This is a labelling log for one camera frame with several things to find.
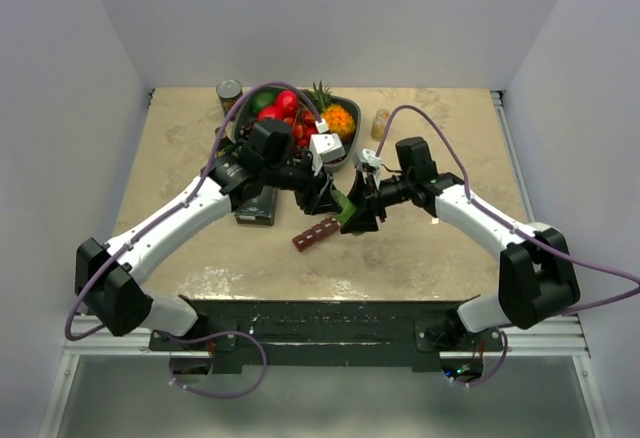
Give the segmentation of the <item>green pill bottle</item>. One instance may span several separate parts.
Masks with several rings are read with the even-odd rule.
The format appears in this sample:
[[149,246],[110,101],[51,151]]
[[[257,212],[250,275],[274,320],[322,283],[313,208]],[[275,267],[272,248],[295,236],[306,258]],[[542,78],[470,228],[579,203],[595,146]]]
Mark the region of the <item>green pill bottle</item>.
[[340,208],[340,210],[333,215],[333,218],[334,221],[339,225],[340,233],[344,234],[343,228],[355,213],[356,206],[344,193],[337,189],[334,189],[331,194]]

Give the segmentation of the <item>red weekly pill organizer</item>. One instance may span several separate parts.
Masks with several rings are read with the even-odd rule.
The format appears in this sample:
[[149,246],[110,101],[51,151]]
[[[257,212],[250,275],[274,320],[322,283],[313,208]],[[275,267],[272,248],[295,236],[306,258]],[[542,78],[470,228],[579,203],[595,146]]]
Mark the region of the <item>red weekly pill organizer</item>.
[[340,229],[340,223],[334,216],[328,216],[312,227],[296,235],[292,240],[293,246],[300,253],[313,245],[325,240]]

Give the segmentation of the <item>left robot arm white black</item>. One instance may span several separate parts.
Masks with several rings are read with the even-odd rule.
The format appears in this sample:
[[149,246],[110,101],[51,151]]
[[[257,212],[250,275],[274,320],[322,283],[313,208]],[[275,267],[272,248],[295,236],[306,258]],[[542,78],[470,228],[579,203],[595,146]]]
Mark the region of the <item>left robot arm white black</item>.
[[171,334],[185,350],[207,338],[204,318],[185,298],[162,299],[143,288],[153,271],[211,223],[232,214],[264,187],[294,193],[307,215],[338,213],[333,177],[325,164],[344,155],[337,134],[310,138],[306,155],[293,155],[292,128],[279,120],[255,125],[248,138],[214,155],[174,199],[131,230],[76,251],[74,291],[102,327],[124,336],[138,327]]

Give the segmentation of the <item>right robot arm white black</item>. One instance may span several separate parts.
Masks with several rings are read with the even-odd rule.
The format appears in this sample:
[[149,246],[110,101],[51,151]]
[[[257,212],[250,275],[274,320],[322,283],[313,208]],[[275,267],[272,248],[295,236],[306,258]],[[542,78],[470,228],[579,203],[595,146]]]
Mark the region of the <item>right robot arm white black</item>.
[[389,207],[410,202],[463,232],[497,261],[496,293],[472,298],[450,312],[445,337],[452,348],[469,350],[489,328],[528,329],[579,300],[576,274],[565,258],[568,246],[560,231],[521,223],[475,198],[464,180],[438,171],[424,139],[403,139],[395,148],[400,172],[387,179],[380,176],[382,163],[373,150],[355,155],[356,178],[348,194],[355,209],[341,231],[375,232]]

